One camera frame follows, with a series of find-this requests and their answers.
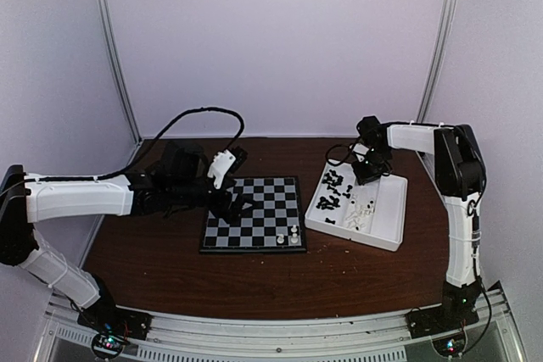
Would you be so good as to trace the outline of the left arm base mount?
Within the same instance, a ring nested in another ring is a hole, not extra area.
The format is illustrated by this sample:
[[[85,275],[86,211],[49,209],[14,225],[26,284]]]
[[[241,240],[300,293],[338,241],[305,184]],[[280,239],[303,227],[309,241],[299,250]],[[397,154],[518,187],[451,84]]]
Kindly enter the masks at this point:
[[[77,323],[101,334],[115,337],[145,340],[152,316],[142,311],[119,308],[105,282],[97,275],[92,277],[98,284],[99,299],[87,308],[72,304],[79,314]]]

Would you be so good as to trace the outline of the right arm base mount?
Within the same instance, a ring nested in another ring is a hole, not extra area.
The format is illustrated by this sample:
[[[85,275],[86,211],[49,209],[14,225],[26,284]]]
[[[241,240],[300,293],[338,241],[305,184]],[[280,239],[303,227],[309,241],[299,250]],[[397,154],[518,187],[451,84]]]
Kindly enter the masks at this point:
[[[433,336],[460,329],[464,324],[479,321],[476,301],[482,293],[476,281],[456,287],[445,281],[441,304],[426,309],[413,309],[406,314],[406,323],[412,339]]]

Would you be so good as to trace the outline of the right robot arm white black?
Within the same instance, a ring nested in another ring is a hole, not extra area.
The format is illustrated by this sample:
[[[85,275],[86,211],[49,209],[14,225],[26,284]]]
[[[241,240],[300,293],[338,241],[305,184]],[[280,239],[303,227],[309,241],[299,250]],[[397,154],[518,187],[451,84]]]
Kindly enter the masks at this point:
[[[469,319],[483,291],[480,277],[479,203],[487,186],[486,168],[470,125],[382,123],[375,116],[356,126],[364,159],[351,165],[358,183],[375,181],[391,170],[393,149],[434,157],[433,180],[449,225],[449,263],[435,322],[446,330]]]

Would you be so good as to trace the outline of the black white chessboard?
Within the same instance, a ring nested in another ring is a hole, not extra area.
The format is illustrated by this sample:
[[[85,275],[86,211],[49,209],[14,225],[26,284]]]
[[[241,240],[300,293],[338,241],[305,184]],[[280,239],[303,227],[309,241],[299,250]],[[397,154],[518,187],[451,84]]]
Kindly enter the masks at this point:
[[[304,253],[307,251],[305,222],[296,175],[242,177],[234,186],[244,188],[253,212],[240,222],[228,225],[208,213],[204,217],[201,253]],[[291,227],[298,226],[299,242],[289,244]],[[284,243],[277,236],[284,235]]]

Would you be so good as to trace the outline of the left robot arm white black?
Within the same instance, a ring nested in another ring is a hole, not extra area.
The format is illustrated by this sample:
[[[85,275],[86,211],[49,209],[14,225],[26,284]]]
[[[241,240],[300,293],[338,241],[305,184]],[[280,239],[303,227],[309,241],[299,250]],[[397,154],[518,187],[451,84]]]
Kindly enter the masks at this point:
[[[147,171],[113,177],[41,176],[8,168],[1,184],[1,262],[19,266],[63,293],[103,331],[124,320],[105,283],[66,260],[34,225],[87,215],[144,216],[207,208],[216,218],[238,220],[253,202],[230,191],[224,173],[182,179]]]

